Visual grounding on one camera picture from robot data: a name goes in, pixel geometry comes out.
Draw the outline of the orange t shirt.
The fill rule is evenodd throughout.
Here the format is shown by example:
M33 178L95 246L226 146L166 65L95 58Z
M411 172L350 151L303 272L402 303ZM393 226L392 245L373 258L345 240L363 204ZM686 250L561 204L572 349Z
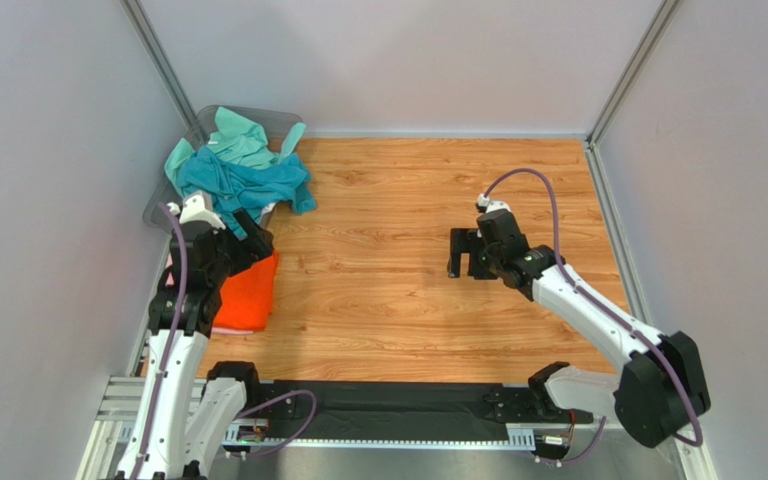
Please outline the orange t shirt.
M280 255L275 250L271 257L228 278L220 289L222 305L213 326L254 332L264 330L273 311L279 260Z

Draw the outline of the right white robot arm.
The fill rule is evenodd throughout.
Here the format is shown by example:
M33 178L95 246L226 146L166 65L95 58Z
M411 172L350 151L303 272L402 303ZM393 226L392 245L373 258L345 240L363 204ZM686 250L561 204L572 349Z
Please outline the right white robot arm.
M690 427L690 444L701 444L700 418L712 402L696 342L634 319L551 247L530 245L507 207L484 210L474 228L451 229L447 274L502 281L563 319L609 360L611 374L564 361L533 374L528 388L540 413L592 413L649 448Z

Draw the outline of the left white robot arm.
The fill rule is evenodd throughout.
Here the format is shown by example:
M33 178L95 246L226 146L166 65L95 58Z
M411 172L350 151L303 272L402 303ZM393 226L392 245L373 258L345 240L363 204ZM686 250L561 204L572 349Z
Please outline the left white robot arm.
M273 252L271 233L247 211L233 216L244 238L186 212L168 216L172 238L149 304L145 384L117 479L207 478L226 430L258 387L252 363L222 361L192 401L222 286Z

